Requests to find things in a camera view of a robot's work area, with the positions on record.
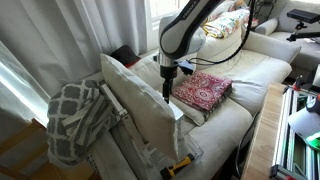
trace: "white curtain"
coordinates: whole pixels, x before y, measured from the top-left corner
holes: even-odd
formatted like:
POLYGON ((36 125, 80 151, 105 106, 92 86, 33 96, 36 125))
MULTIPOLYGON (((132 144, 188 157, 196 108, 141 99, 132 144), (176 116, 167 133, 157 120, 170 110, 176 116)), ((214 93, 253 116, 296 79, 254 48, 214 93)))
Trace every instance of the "white curtain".
POLYGON ((12 120, 36 118, 47 123, 49 96, 0 41, 1 132, 9 131, 12 120))
MULTIPOLYGON (((145 19, 144 0, 0 0, 0 40, 19 64, 8 68, 0 61, 0 75, 7 81, 0 85, 6 92, 1 106, 10 101, 8 96, 19 102, 26 97, 30 102, 22 104, 33 116, 33 109, 47 108, 48 98, 66 83, 98 72, 99 53, 124 44, 136 54, 146 52, 145 19), (26 76, 19 76, 22 69, 26 76), (19 79, 12 81, 5 72, 19 79), (21 89, 19 81, 34 94, 21 89)), ((21 118, 21 109, 0 113, 15 111, 21 118)))
POLYGON ((147 50, 144 0, 74 0, 94 46, 111 53, 127 44, 136 54, 147 50))

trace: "small pillow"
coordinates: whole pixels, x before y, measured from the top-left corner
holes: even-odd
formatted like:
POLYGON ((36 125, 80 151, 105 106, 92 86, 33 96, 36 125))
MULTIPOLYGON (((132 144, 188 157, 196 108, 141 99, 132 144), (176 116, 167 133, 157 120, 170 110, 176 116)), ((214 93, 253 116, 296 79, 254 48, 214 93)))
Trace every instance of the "small pillow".
POLYGON ((222 13, 219 18, 202 26, 207 36, 214 38, 226 38, 248 21, 250 11, 239 9, 232 12, 222 13))
POLYGON ((224 1, 219 6, 217 6, 207 17, 204 23, 211 22, 218 18, 218 16, 224 12, 232 11, 234 6, 234 1, 224 1))
POLYGON ((189 79, 175 87, 172 95, 203 112, 207 118, 225 97, 231 94, 231 83, 230 79, 196 71, 189 79))
POLYGON ((130 67, 136 62, 138 62, 141 58, 136 56, 135 53, 128 45, 123 45, 110 55, 114 59, 118 60, 123 64, 125 67, 130 67))
POLYGON ((178 161, 176 123, 172 109, 152 87, 119 61, 101 54, 103 76, 127 109, 141 135, 163 154, 178 161))

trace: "throw blanket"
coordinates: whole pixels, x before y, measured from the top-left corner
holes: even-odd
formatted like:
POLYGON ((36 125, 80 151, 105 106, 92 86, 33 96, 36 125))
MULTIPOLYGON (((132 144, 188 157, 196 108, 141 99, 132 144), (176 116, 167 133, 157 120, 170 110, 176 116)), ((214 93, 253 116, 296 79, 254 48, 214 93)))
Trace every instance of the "throw blanket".
POLYGON ((209 116, 232 91, 232 80, 196 71, 172 95, 209 116))
POLYGON ((78 164, 88 155, 88 147, 120 120, 98 87, 95 81, 67 84, 51 98, 47 125, 51 163, 78 164))
POLYGON ((206 32, 207 36, 226 38, 238 27, 248 21, 249 14, 250 11, 246 9, 225 12, 214 21, 204 24, 202 29, 206 32))

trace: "white sofa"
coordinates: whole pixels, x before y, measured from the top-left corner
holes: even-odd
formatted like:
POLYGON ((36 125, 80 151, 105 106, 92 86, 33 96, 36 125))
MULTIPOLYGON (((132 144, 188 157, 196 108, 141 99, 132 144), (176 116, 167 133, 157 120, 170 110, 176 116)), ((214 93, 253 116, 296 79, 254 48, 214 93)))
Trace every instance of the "white sofa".
MULTIPOLYGON (((286 39, 290 37, 291 33, 294 32, 295 27, 298 24, 296 19, 287 17, 287 13, 293 9, 319 14, 320 4, 319 2, 313 1, 301 2, 289 0, 284 5, 278 17, 270 19, 259 25, 255 29, 255 32, 278 40, 287 41, 286 39)), ((313 24, 305 23, 305 26, 308 27, 299 31, 299 33, 320 33, 320 25, 317 22, 313 24)), ((302 48, 301 52, 291 63, 292 72, 290 73, 289 77, 295 79, 296 77, 302 75, 303 81, 306 82, 311 71, 316 69, 320 63, 320 44, 305 39, 297 39, 291 43, 299 45, 302 48)))
MULTIPOLYGON (((212 61, 228 57, 242 42, 243 31, 244 29, 241 30, 239 28, 226 39, 207 38, 205 46, 196 56, 212 61)), ((252 32, 243 49, 230 61, 210 67, 196 66, 196 69, 199 71, 232 79, 233 92, 202 125, 195 123, 196 121, 203 121, 200 112, 171 97, 170 100, 185 113, 185 119, 182 122, 183 134, 189 134, 204 151, 200 163, 194 164, 190 169, 179 174, 181 179, 206 180, 211 179, 215 175, 232 151, 237 147, 245 131, 252 123, 253 115, 260 111, 269 83, 283 82, 291 72, 290 63, 299 51, 300 47, 297 45, 252 32)), ((161 138, 163 137, 156 133, 156 131, 159 133, 167 132, 166 129, 161 129, 160 126, 156 127, 156 125, 153 125, 150 119, 146 118, 147 115, 145 118, 141 118, 141 116, 139 118, 139 115, 135 114, 136 112, 145 114, 152 114, 153 112, 144 112, 143 109, 146 107, 143 107, 143 103, 141 105, 141 102, 137 102, 139 101, 137 99, 135 102, 130 100, 130 98, 136 98, 136 95, 143 99, 144 96, 149 95, 148 93, 152 94, 153 92, 143 90, 140 93, 136 93, 135 90, 132 91, 130 88, 124 88, 128 87, 126 85, 119 85, 123 78, 125 79, 123 82, 127 83, 128 81, 136 81, 136 77, 139 77, 143 82, 148 84, 148 86, 161 92, 163 79, 159 75, 159 64, 153 60, 153 55, 155 54, 141 59, 129 69, 126 69, 113 58, 107 55, 101 55, 102 72, 104 79, 109 83, 110 89, 115 96, 122 105, 132 113, 133 121, 139 133, 151 144, 155 142, 156 144, 160 143, 160 146, 164 145, 166 147, 166 145, 168 145, 169 149, 169 146, 171 147, 172 144, 169 142, 161 142, 161 138), (154 130, 154 134, 149 134, 150 129, 154 130)), ((174 86, 185 80, 185 78, 187 77, 179 72, 178 77, 175 79, 174 86)), ((162 111, 162 109, 154 110, 155 113, 158 113, 157 111, 162 111)), ((131 142, 132 138, 128 135, 123 135, 125 130, 121 130, 120 126, 121 125, 117 127, 118 130, 111 130, 111 134, 121 149, 123 156, 128 161, 130 170, 128 168, 126 168, 127 171, 122 169, 122 173, 118 174, 116 178, 158 179, 158 176, 154 176, 154 173, 158 172, 150 168, 150 165, 148 165, 146 161, 141 160, 139 153, 132 153, 132 151, 135 150, 135 148, 131 147, 134 146, 131 142)), ((91 152, 103 179, 113 179, 114 177, 112 178, 111 174, 114 174, 116 169, 124 166, 128 167, 128 164, 116 167, 116 163, 113 163, 113 168, 111 168, 111 165, 107 163, 109 160, 103 150, 106 148, 106 145, 103 145, 105 144, 103 139, 106 138, 101 138, 94 144, 91 152)))

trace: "gray patterned blanket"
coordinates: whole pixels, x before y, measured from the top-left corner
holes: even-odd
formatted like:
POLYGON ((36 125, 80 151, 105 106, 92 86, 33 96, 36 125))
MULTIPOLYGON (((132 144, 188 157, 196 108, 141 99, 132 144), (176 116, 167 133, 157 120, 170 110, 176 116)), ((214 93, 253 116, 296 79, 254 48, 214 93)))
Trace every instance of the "gray patterned blanket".
POLYGON ((99 93, 96 81, 65 85, 49 102, 48 157, 59 167, 71 167, 88 147, 120 120, 111 101, 99 93))

